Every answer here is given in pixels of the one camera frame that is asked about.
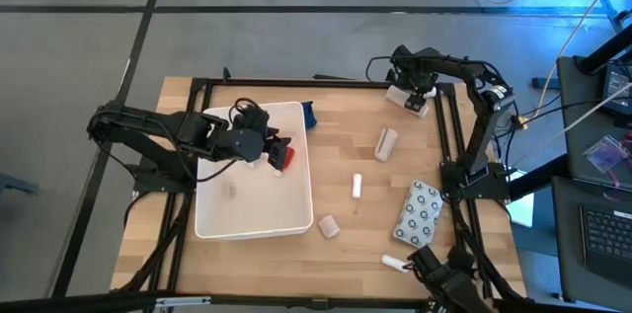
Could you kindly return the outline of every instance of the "table leg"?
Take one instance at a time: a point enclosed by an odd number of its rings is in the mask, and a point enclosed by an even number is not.
[[[525,195],[549,186],[553,176],[570,178],[568,156],[566,154],[549,161],[539,168],[510,182],[510,200],[518,200]]]

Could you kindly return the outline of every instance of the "laptop keyboard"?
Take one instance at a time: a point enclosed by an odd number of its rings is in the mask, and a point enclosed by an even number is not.
[[[582,208],[587,250],[632,261],[632,220],[612,211]]]

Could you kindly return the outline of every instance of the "white marker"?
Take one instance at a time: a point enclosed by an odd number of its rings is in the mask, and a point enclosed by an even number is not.
[[[404,263],[399,259],[395,259],[392,256],[382,255],[382,264],[389,266],[402,274],[408,272],[408,269],[404,269],[404,266],[407,265],[407,263]]]
[[[354,174],[354,184],[352,187],[352,198],[359,199],[362,191],[362,175]]]

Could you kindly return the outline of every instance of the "blue object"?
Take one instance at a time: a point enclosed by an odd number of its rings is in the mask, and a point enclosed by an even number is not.
[[[19,190],[28,194],[38,191],[38,185],[28,183],[26,181],[16,179],[13,176],[0,174],[0,195],[4,190]]]
[[[533,88],[537,88],[537,89],[543,89],[544,88],[544,84],[546,83],[546,79],[543,77],[535,77],[531,79],[531,85],[533,85]],[[560,89],[560,82],[558,79],[556,78],[551,78],[551,80],[549,80],[549,90],[559,90]]]
[[[303,105],[303,115],[305,116],[305,129],[307,130],[313,128],[318,122],[314,117],[314,110],[312,110],[313,103],[312,101],[301,102],[301,105]]]

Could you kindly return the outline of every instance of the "white cylinder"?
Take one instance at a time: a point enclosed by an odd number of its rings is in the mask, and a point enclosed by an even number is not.
[[[382,255],[382,264],[389,266],[402,274],[408,272],[407,269],[404,269],[404,266],[407,265],[407,263],[404,263],[399,259],[395,259],[392,256]]]
[[[395,147],[395,141],[397,140],[397,131],[389,128],[383,128],[379,135],[379,140],[375,146],[373,154],[375,158],[381,162],[388,160],[393,148]]]
[[[321,219],[318,222],[318,226],[320,227],[320,231],[323,232],[323,235],[327,239],[333,238],[338,235],[338,233],[340,233],[340,227],[338,226],[338,223],[336,223],[336,220],[334,220],[334,217],[331,215],[328,215]]]
[[[352,198],[359,199],[362,192],[362,175],[354,174],[354,184],[352,186]]]

